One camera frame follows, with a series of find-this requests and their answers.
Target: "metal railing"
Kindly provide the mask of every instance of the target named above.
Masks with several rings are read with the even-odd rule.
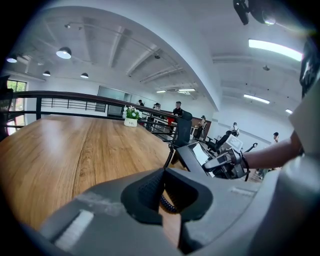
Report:
[[[100,119],[112,119],[112,120],[123,120],[122,113],[123,108],[126,105],[135,107],[142,111],[142,113],[148,113],[145,118],[139,119],[138,124],[142,125],[145,129],[150,131],[155,136],[161,138],[163,141],[167,141],[170,137],[173,138],[175,132],[173,131],[174,125],[166,123],[162,119],[162,122],[153,121],[155,118],[175,118],[176,116],[168,114],[166,112],[154,110],[149,107],[140,106],[137,104],[129,103],[127,101],[101,97],[90,94],[76,93],[76,92],[63,92],[63,91],[19,91],[13,94],[13,99],[17,98],[36,98],[35,110],[21,110],[21,111],[9,111],[9,119],[16,118],[25,114],[35,114],[36,119],[40,119],[42,115],[64,115],[64,116],[78,116],[78,117],[89,117],[89,118],[100,118]],[[74,112],[58,112],[58,111],[43,111],[42,108],[47,110],[48,108],[67,108],[67,109],[82,109],[91,110],[95,112],[106,112],[106,106],[117,106],[121,107],[121,116],[107,116],[95,115],[86,113],[74,113]],[[22,128],[21,125],[7,125],[12,128]]]

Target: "ceiling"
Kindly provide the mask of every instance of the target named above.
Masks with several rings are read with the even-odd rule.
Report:
[[[277,25],[262,25],[253,17],[248,25],[242,25],[231,0],[199,0],[196,5],[193,0],[181,0],[180,3],[210,48],[225,98],[261,105],[244,99],[246,93],[269,100],[270,104],[263,107],[277,113],[296,108],[301,100],[300,62],[249,48],[248,39],[268,41],[302,52],[303,37]],[[56,51],[65,46],[72,51],[70,61],[56,55]],[[192,76],[159,45],[111,22],[107,14],[101,17],[93,10],[84,11],[83,8],[55,8],[42,12],[30,23],[13,52],[42,64],[37,65],[33,74],[36,76],[41,76],[50,67],[77,64],[116,70],[154,92],[198,88]],[[264,65],[270,70],[263,70]],[[201,93],[196,90],[190,94],[195,99]]]

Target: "ceiling light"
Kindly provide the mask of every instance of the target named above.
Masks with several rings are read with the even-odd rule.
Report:
[[[58,55],[62,59],[70,59],[71,50],[68,47],[62,47],[56,52],[56,55]]]
[[[6,58],[6,61],[7,62],[10,62],[10,63],[16,63],[17,62],[17,56],[16,55],[10,55],[8,58]]]
[[[283,45],[272,43],[272,42],[249,39],[249,47],[272,51],[272,52],[293,58],[299,62],[302,60],[301,52],[298,52],[296,50],[293,50]]]
[[[82,74],[80,75],[80,77],[82,77],[82,78],[89,78],[89,76],[88,76],[87,73],[82,73]]]
[[[50,76],[51,76],[51,74],[50,74],[50,72],[49,72],[48,70],[45,71],[45,72],[43,72],[42,75],[44,75],[44,76],[46,76],[46,77],[50,77]]]
[[[179,92],[193,92],[195,89],[179,89]]]
[[[243,97],[249,98],[249,99],[252,99],[252,100],[256,100],[256,101],[259,101],[259,102],[263,102],[263,103],[266,103],[266,104],[270,103],[269,100],[266,100],[266,99],[263,99],[263,98],[258,98],[258,97],[251,96],[251,95],[248,95],[248,94],[243,95]]]

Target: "wooden table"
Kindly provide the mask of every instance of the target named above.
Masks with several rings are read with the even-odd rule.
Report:
[[[162,167],[168,144],[123,121],[49,116],[0,143],[0,182],[19,221],[38,229],[91,186]]]

